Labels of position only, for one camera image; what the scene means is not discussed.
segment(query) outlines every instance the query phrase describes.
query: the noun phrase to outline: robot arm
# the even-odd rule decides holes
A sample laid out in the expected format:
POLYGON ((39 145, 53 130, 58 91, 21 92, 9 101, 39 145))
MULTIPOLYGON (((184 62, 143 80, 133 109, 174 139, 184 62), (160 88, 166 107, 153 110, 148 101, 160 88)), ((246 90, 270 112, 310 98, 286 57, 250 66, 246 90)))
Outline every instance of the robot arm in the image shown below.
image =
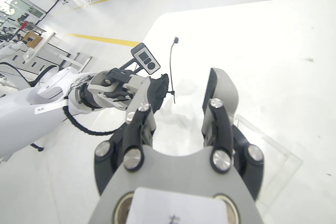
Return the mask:
MULTIPOLYGON (((149 80, 144 80, 129 104, 126 122, 95 150, 95 177, 101 199, 89 224, 111 223, 111 219, 114 224, 144 220, 157 223, 156 214, 148 213, 146 207, 153 206, 152 210, 171 207, 172 195, 167 197, 167 192, 179 193, 180 200, 182 195, 192 195, 193 202, 200 196, 207 202, 224 201, 227 217, 224 223, 262 224, 255 201, 262 184, 264 156, 232 123, 238 93, 228 75, 220 69, 211 69, 203 105, 205 147, 185 157, 163 155, 152 148, 156 125, 153 104, 148 98, 149 80), (160 196, 155 202, 150 198, 153 192, 160 196)), ((176 215, 183 213, 179 208, 176 210, 176 215)), ((169 223, 169 213, 175 216, 175 212, 166 213, 169 223)))

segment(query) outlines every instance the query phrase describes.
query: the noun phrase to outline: white label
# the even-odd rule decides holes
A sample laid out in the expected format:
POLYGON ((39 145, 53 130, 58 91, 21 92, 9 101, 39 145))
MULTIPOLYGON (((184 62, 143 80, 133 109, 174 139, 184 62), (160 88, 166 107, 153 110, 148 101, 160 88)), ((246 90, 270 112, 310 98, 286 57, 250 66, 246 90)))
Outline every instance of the white label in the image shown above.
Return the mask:
POLYGON ((221 200, 139 187, 127 224, 228 224, 221 200))
POLYGON ((58 108, 64 107, 65 105, 67 105, 67 100, 63 100, 58 103, 46 104, 40 107, 36 107, 35 114, 40 114, 40 113, 48 112, 51 110, 56 110, 58 108))

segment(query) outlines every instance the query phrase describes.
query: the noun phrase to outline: black wire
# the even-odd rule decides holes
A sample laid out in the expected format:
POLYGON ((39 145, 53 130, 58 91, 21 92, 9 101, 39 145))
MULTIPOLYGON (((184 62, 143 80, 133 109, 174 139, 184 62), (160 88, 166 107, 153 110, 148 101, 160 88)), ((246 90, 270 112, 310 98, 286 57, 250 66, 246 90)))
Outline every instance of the black wire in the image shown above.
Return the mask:
POLYGON ((94 135, 94 136, 104 136, 104 135, 111 135, 114 133, 114 131, 109 131, 109 132, 95 132, 95 131, 91 131, 85 127, 83 127, 81 124, 79 124, 77 122, 77 120, 70 114, 69 112, 69 106, 66 105, 63 108, 64 114, 66 115, 66 117, 70 120, 71 124, 74 125, 76 128, 80 129, 82 132, 89 134, 89 135, 94 135))
POLYGON ((169 68, 170 68, 171 91, 172 91, 172 94, 174 96, 174 104, 175 104, 175 92, 174 92, 174 88, 173 88, 173 76, 171 74, 171 53, 173 51, 174 44, 175 44, 175 42, 170 47, 169 68))

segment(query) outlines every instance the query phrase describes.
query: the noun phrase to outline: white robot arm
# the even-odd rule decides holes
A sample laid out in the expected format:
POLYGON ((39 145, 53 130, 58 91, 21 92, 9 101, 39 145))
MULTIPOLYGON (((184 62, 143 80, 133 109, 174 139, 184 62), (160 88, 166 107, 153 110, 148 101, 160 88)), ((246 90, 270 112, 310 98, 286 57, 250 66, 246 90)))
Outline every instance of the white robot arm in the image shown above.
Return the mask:
POLYGON ((52 132, 66 118, 86 132, 87 129, 76 124, 73 115, 88 114, 107 107, 126 110, 145 80, 137 73, 146 69, 152 74, 160 68, 144 44, 132 49, 132 53, 134 59, 120 68, 100 73, 78 73, 69 67, 52 76, 41 87, 26 88, 0 98, 0 158, 52 132), (139 53, 151 57, 151 62, 144 63, 138 57, 139 53), (133 62, 140 67, 136 71, 125 70, 133 62))

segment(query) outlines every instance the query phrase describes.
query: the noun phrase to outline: desk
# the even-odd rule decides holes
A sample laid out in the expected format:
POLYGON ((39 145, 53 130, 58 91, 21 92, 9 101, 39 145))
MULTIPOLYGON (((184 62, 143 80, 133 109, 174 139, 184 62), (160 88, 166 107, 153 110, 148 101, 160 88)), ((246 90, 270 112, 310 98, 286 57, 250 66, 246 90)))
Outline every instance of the desk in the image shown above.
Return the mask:
MULTIPOLYGON (((24 61, 26 63, 29 63, 34 57, 36 57, 38 55, 38 52, 56 35, 56 32, 53 32, 48 38, 43 38, 41 40, 40 43, 38 43, 38 45, 34 48, 34 49, 29 49, 25 54, 24 54, 24 61)), ((82 64, 79 63, 77 61, 75 61, 75 59, 78 57, 79 53, 76 54, 76 57, 74 59, 71 59, 69 57, 66 57, 65 55, 62 55, 56 51, 53 50, 48 50, 51 54, 58 56, 60 58, 62 58, 65 61, 70 62, 71 64, 74 64, 78 67, 80 67, 79 72, 81 73, 84 68, 86 67, 86 65, 90 62, 90 60, 92 59, 92 57, 89 57, 86 59, 86 61, 82 64)))
POLYGON ((238 118, 274 143, 256 132, 260 147, 267 147, 260 195, 265 222, 330 222, 336 202, 327 194, 335 179, 326 175, 334 171, 336 141, 335 11, 336 0, 276 0, 161 16, 144 40, 161 64, 154 78, 169 73, 170 46, 175 36, 180 42, 172 55, 176 105, 168 96, 155 114, 153 147, 170 155, 202 148, 208 75, 211 67, 221 68, 238 89, 238 118))

